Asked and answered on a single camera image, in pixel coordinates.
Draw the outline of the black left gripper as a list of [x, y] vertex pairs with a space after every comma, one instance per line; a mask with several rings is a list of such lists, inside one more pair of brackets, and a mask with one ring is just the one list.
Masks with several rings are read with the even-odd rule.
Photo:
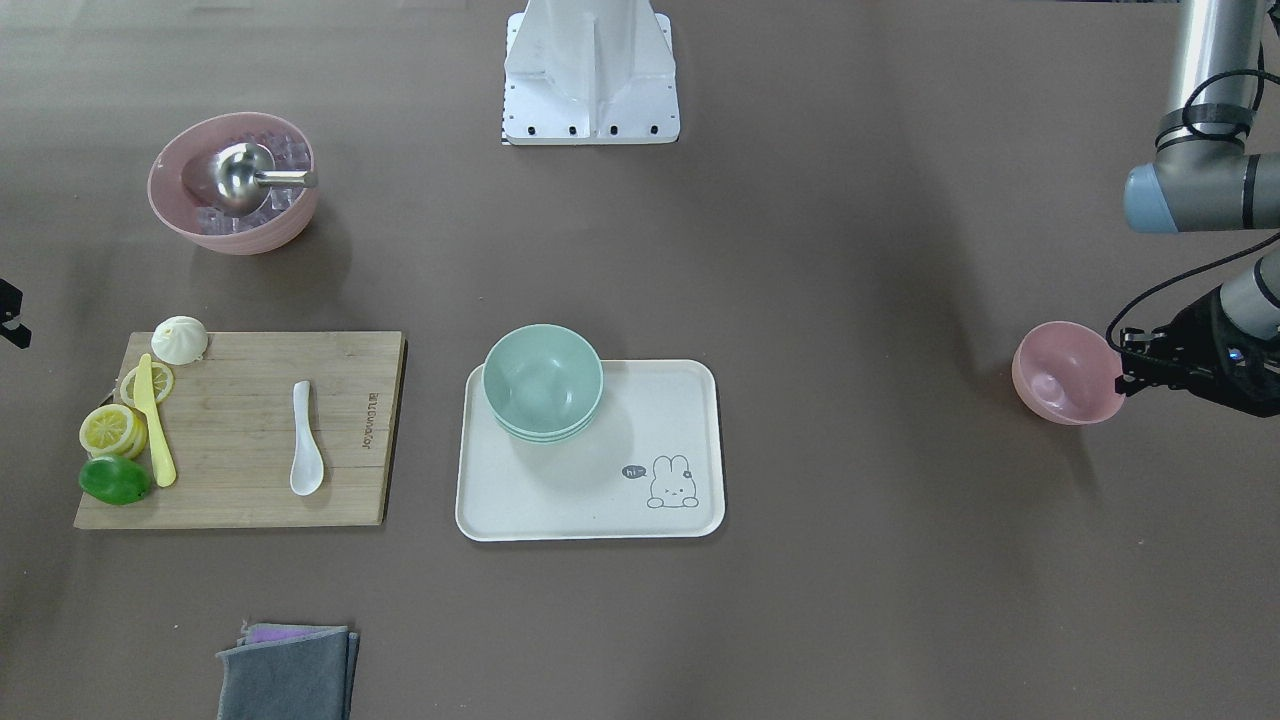
[[1239, 329], [1225, 313], [1221, 292], [1206, 293], [1160, 331], [1164, 337], [1125, 327], [1119, 347], [1166, 363], [1157, 374], [1125, 369], [1114, 382], [1116, 393], [1139, 393], [1149, 387], [1185, 389], [1210, 402], [1260, 418], [1279, 413], [1277, 340], [1258, 340]]

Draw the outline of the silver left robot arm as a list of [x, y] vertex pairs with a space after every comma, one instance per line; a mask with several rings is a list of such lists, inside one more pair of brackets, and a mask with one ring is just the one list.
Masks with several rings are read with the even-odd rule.
[[[1275, 231], [1279, 159], [1245, 141], [1262, 92], [1277, 73], [1265, 65], [1262, 32], [1277, 23], [1275, 1], [1185, 1], [1167, 111], [1155, 160], [1134, 168], [1124, 190], [1130, 228], [1171, 234]], [[1152, 331], [1105, 338], [1121, 359], [1120, 395], [1184, 389], [1253, 416], [1279, 410], [1279, 259], [1275, 238], [1257, 260]]]

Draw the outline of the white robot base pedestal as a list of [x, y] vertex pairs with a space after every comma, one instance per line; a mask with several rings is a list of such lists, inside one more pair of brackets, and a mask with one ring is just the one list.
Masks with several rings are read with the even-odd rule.
[[530, 1], [506, 22], [511, 146], [675, 143], [672, 24], [649, 1]]

